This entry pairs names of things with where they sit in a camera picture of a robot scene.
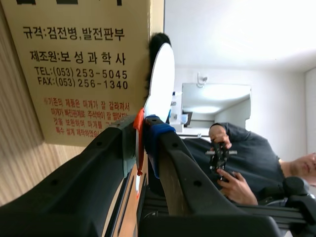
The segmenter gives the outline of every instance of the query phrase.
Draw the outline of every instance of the blue clamp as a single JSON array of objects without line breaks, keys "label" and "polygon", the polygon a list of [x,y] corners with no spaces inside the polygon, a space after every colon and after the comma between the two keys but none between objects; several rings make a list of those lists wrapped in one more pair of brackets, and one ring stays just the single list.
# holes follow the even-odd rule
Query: blue clamp
[{"label": "blue clamp", "polygon": [[[150,115],[146,118],[157,118],[157,120],[160,120],[158,116]],[[143,129],[143,144],[145,146],[145,150],[148,154],[148,158],[152,164],[154,173],[156,178],[159,178],[159,170],[158,170],[158,150],[157,150],[157,139],[161,134],[167,133],[167,132],[176,132],[176,129],[174,127],[171,127],[167,123],[161,123],[152,125],[150,129],[146,129],[144,127]]]}]

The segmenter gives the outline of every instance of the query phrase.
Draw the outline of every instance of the white circular disc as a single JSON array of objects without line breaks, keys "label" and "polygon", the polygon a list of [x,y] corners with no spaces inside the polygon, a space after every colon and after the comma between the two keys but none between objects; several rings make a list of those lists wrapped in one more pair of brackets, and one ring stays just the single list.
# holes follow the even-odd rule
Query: white circular disc
[{"label": "white circular disc", "polygon": [[173,50],[168,43],[164,43],[155,59],[144,117],[156,115],[166,122],[172,102],[174,71]]}]

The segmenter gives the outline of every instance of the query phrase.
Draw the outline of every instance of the hand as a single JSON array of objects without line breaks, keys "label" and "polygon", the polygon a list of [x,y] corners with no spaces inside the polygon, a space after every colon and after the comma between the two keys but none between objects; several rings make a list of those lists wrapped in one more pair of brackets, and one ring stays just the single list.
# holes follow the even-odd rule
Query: hand
[{"label": "hand", "polygon": [[236,178],[234,178],[222,169],[218,169],[217,172],[229,181],[217,181],[217,183],[223,187],[221,192],[224,193],[228,199],[235,201],[238,204],[258,205],[256,196],[253,194],[245,178],[240,173],[234,172],[234,175],[236,176]]},{"label": "hand", "polygon": [[232,147],[232,144],[229,140],[228,135],[226,134],[226,130],[224,127],[220,125],[214,125],[210,128],[208,134],[212,141],[216,143],[224,142],[226,149]]}]

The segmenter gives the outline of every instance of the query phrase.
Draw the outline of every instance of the white ceiling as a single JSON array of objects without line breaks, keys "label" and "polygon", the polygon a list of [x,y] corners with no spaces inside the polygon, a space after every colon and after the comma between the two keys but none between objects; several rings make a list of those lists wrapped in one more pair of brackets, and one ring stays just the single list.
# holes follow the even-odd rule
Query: white ceiling
[{"label": "white ceiling", "polygon": [[165,0],[177,66],[316,67],[316,0]]},{"label": "white ceiling", "polygon": [[182,108],[185,112],[214,115],[250,99],[250,91],[248,85],[206,84],[198,88],[196,83],[183,83]]}]

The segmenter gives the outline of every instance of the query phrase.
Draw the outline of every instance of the man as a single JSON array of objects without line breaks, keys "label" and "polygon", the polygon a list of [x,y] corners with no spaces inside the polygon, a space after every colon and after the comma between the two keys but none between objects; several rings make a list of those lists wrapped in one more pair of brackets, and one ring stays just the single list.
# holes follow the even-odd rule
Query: man
[{"label": "man", "polygon": [[211,144],[202,139],[185,139],[184,143],[200,168],[230,200],[238,204],[257,205],[266,187],[281,185],[285,177],[299,176],[316,185],[316,155],[297,160],[282,161],[272,150],[267,139],[230,123],[217,123],[209,130],[211,140],[224,142],[227,149],[237,151],[226,163],[225,171],[218,170],[228,182],[219,181],[209,170]]}]

